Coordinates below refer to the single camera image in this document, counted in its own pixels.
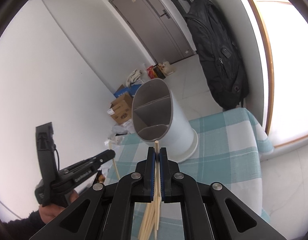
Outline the left hand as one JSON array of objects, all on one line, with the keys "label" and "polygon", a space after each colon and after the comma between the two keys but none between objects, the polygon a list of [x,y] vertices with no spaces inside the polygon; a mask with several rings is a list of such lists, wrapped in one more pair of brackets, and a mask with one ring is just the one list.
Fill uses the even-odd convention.
[{"label": "left hand", "polygon": [[56,204],[49,204],[47,206],[40,205],[38,212],[42,222],[44,224],[48,224],[64,210],[65,207],[58,206]]}]

